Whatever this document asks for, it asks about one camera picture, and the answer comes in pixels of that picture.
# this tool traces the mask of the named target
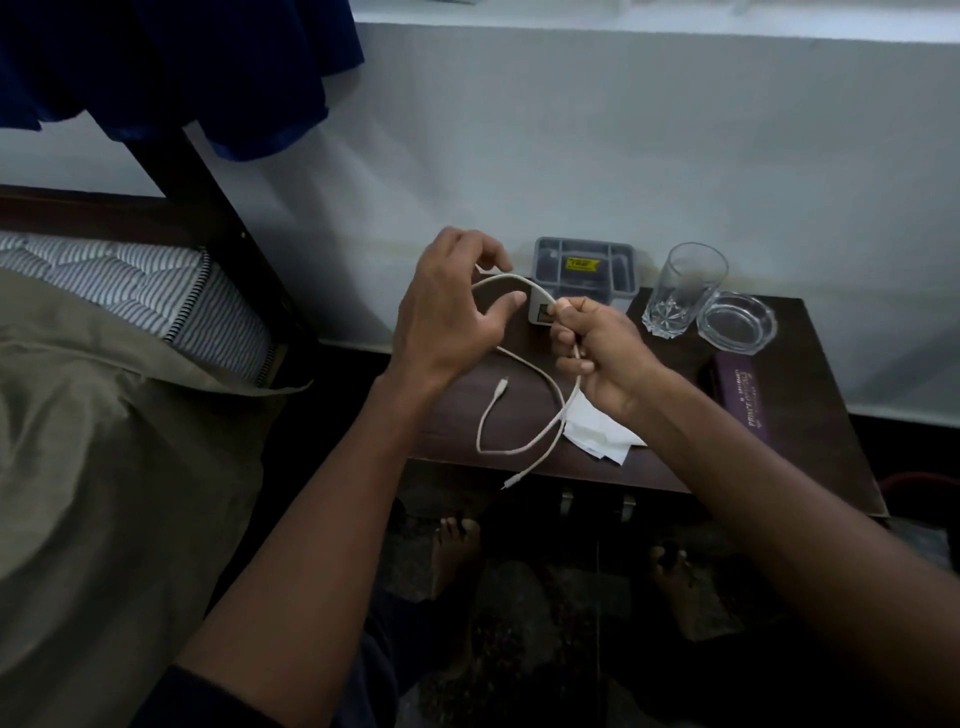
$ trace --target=charging cable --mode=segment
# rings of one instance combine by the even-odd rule
[[[516,273],[500,273],[500,274],[497,274],[496,276],[489,276],[488,278],[484,278],[484,279],[481,279],[481,280],[477,281],[476,283],[473,284],[472,287],[473,287],[473,288],[479,288],[480,286],[486,285],[487,283],[489,283],[489,282],[491,282],[491,281],[493,281],[493,280],[501,280],[501,279],[516,279],[516,280],[519,280],[519,281],[521,281],[521,282],[523,282],[523,283],[526,283],[527,285],[529,285],[529,286],[532,287],[532,288],[536,288],[538,291],[540,291],[540,292],[543,294],[543,296],[544,296],[549,302],[551,302],[551,303],[556,303],[556,302],[557,302],[556,299],[554,299],[553,296],[551,296],[547,291],[545,291],[543,288],[541,288],[540,286],[538,286],[538,285],[537,285],[536,283],[534,283],[532,280],[526,279],[526,278],[524,278],[523,276],[518,276]],[[553,387],[553,391],[554,391],[554,393],[557,395],[557,399],[560,401],[560,411],[559,411],[556,415],[553,416],[553,419],[550,420],[549,423],[547,423],[546,427],[544,427],[544,428],[540,431],[540,434],[539,434],[539,435],[537,435],[533,440],[531,440],[529,443],[527,443],[526,445],[524,445],[522,448],[515,448],[515,449],[483,449],[483,448],[480,447],[480,439],[481,439],[481,437],[483,437],[483,425],[484,425],[484,423],[487,421],[487,416],[490,414],[491,410],[493,409],[493,406],[496,404],[496,401],[499,400],[499,399],[503,396],[503,393],[507,391],[507,379],[506,379],[506,378],[500,379],[500,381],[497,382],[496,389],[493,390],[493,399],[490,400],[490,404],[488,404],[488,405],[487,405],[487,409],[484,410],[483,416],[480,418],[480,425],[477,426],[477,445],[476,445],[476,447],[477,447],[477,452],[479,452],[480,454],[482,454],[482,455],[519,455],[519,454],[521,454],[522,452],[526,452],[528,449],[532,448],[532,447],[533,447],[534,445],[536,445],[540,440],[542,440],[542,439],[546,436],[547,432],[550,431],[550,428],[553,427],[553,425],[555,425],[557,422],[560,423],[560,427],[557,429],[557,434],[554,435],[553,442],[550,443],[550,447],[546,449],[546,452],[545,452],[543,455],[541,455],[539,458],[537,458],[537,460],[534,461],[533,465],[529,466],[528,468],[525,468],[524,470],[520,471],[520,472],[517,473],[516,475],[514,475],[514,476],[512,476],[512,477],[509,477],[509,478],[507,478],[507,479],[504,481],[503,487],[504,487],[504,489],[507,489],[507,488],[509,488],[509,487],[512,486],[512,485],[516,485],[523,476],[525,476],[526,474],[528,474],[528,473],[529,473],[530,471],[532,471],[537,465],[539,465],[539,464],[542,463],[544,460],[546,460],[546,458],[549,457],[550,453],[553,452],[553,448],[555,448],[555,447],[557,446],[557,443],[560,441],[560,436],[561,436],[562,434],[564,434],[564,426],[566,425],[566,411],[567,411],[567,409],[569,409],[570,403],[573,401],[573,398],[577,396],[577,392],[580,391],[580,379],[581,379],[581,378],[580,378],[579,376],[577,376],[577,381],[576,381],[576,382],[574,383],[574,385],[573,385],[573,391],[570,392],[570,397],[569,397],[566,401],[564,401],[564,393],[560,390],[560,385],[558,385],[557,382],[554,380],[554,378],[553,378],[552,376],[550,376],[547,372],[545,372],[545,371],[544,371],[543,369],[541,369],[540,367],[531,364],[529,361],[527,361],[526,359],[524,359],[522,356],[517,356],[517,355],[516,355],[515,353],[513,353],[513,352],[508,352],[508,351],[507,351],[506,349],[504,349],[503,347],[497,347],[496,350],[497,350],[498,352],[500,352],[500,353],[505,353],[505,354],[507,354],[507,356],[511,357],[512,359],[516,359],[516,361],[520,362],[520,364],[526,364],[528,367],[530,367],[532,370],[534,370],[537,374],[539,374],[539,375],[542,376],[544,379],[546,379],[546,380],[550,383],[550,386]],[[576,344],[573,345],[573,355],[574,355],[576,358],[578,358],[578,359],[580,358],[580,349],[579,349],[579,347],[577,347]]]

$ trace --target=drinking glass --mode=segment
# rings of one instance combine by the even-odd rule
[[[647,330],[664,339],[680,336],[728,269],[727,259],[703,243],[681,243],[670,251],[643,312]]]

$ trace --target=yellow label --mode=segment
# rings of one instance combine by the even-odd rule
[[[565,268],[568,271],[586,271],[587,273],[596,273],[600,261],[592,257],[569,257],[566,259]]]

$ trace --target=mattress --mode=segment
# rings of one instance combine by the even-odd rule
[[[70,291],[258,386],[270,369],[270,331],[205,250],[0,231],[0,268]]]

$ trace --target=white tissue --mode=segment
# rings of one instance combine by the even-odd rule
[[[631,446],[646,446],[633,432],[590,404],[583,392],[577,392],[566,410],[564,437],[593,457],[609,457],[617,465],[623,465]]]

